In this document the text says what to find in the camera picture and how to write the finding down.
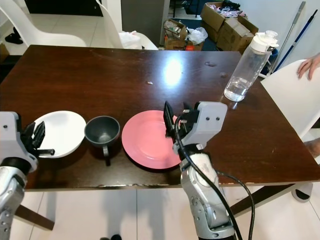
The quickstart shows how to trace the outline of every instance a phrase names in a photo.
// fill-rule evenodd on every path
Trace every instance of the white tile floor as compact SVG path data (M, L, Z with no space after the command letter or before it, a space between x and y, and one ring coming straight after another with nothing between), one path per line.
M177 18L194 18L184 15L184 9L177 10ZM106 46L102 17L46 14L29 17L42 31L74 34L90 47ZM24 44L5 45L11 55L22 55L27 49ZM313 129L303 140L316 137L320 137L320 129ZM246 196L240 187L224 188L224 192L231 205ZM14 219L11 240L99 240L116 233L124 240L197 239L188 199L180 188L27 192L22 204L54 220L55 226L53 231L46 231ZM307 203L295 201L288 193L257 208L253 239L320 239L319 216L320 183L315 183ZM246 239L250 214L238 217L237 222Z
M103 18L100 16L75 16L54 14L28 14L29 19L41 31L47 33L70 34L84 40L88 47L106 48L106 38ZM23 55L27 46L9 43L5 37L13 33L12 28L3 36L2 40L10 55Z

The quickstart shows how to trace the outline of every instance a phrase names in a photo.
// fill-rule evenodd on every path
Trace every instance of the black chair leg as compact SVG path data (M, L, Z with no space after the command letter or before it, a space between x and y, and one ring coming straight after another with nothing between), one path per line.
M175 16L176 16L176 1L177 0L173 1L173 18L175 18Z
M194 0L191 0L191 1L190 1L189 5L188 5L188 10L190 9L190 6L191 6L191 4L192 4L193 1L194 1Z
M196 12L195 12L195 17L197 17L197 15L198 15L199 2L200 2L200 0L197 0L197 2L196 2Z

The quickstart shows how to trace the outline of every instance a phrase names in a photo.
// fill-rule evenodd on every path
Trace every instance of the white bottle lid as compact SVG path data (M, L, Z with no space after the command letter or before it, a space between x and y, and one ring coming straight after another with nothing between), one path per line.
M279 47L276 36L278 36L278 33L275 31L257 32L250 43L250 47L256 51L267 53L270 47Z

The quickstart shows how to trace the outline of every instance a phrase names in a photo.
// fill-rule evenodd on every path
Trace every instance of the finger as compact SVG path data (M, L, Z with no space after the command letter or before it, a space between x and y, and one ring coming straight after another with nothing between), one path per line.
M298 68L298 71L296 73L299 74L301 69L309 62L310 62L310 60L308 59L308 60L305 60L303 63L301 63L299 68Z
M316 68L318 67L318 64L314 63L311 65L310 70L309 70L309 74L308 74L308 79L311 80L312 76L316 70Z
M305 72L310 68L310 66L311 66L311 62L308 62L306 65L304 65L303 67L302 67L302 69L300 70L300 72L299 72L299 76L298 76L298 78L300 79L300 78L302 78L302 76L305 74Z

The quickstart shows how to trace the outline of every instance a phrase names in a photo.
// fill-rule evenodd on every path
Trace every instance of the water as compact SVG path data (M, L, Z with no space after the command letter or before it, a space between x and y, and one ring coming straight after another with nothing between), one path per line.
M245 98L252 83L239 76L233 76L224 90L224 95L231 101L239 102Z

